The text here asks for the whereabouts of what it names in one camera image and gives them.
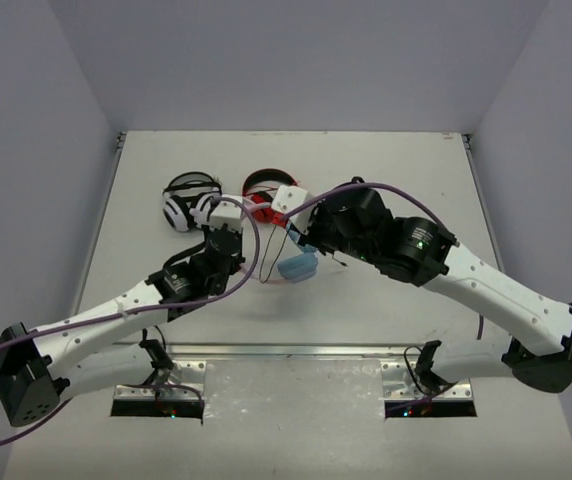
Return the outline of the pink blue cat-ear headphones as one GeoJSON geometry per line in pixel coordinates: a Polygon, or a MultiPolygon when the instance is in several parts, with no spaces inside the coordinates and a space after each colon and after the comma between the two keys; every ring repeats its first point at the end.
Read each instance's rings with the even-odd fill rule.
{"type": "Polygon", "coordinates": [[[271,224],[274,226],[274,230],[271,232],[267,241],[260,265],[254,269],[256,274],[253,274],[251,279],[257,280],[262,284],[298,283],[310,279],[316,274],[319,264],[319,260],[316,257],[317,250],[315,247],[301,246],[298,244],[300,237],[299,231],[289,220],[284,220],[281,213],[275,212],[270,207],[272,200],[273,198],[265,191],[253,193],[248,198],[244,198],[247,209],[253,214],[253,218],[258,223],[271,224]],[[266,254],[268,253],[272,236],[277,227],[283,228],[286,235],[283,238],[280,250],[267,276],[262,279],[261,270],[266,254]],[[295,244],[300,250],[300,254],[285,260],[280,260],[279,257],[285,245],[286,238],[289,238],[295,244]]]}

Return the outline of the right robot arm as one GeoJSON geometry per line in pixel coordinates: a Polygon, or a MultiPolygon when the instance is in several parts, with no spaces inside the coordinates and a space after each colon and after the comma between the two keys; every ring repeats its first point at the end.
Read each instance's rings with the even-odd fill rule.
{"type": "Polygon", "coordinates": [[[572,384],[572,302],[553,300],[510,278],[437,222],[396,216],[376,190],[342,186],[313,207],[303,240],[445,296],[505,331],[487,342],[450,347],[433,340],[421,346],[411,378],[423,393],[484,377],[513,377],[553,394],[572,384]]]}

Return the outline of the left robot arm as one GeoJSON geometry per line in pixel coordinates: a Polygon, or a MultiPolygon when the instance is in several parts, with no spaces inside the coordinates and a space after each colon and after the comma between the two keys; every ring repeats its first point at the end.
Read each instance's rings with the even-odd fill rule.
{"type": "Polygon", "coordinates": [[[123,348],[116,342],[215,302],[242,261],[241,233],[224,227],[209,233],[196,254],[166,262],[97,307],[50,325],[4,329],[0,402],[10,425],[30,425],[83,393],[169,375],[173,364],[159,342],[123,348]]]}

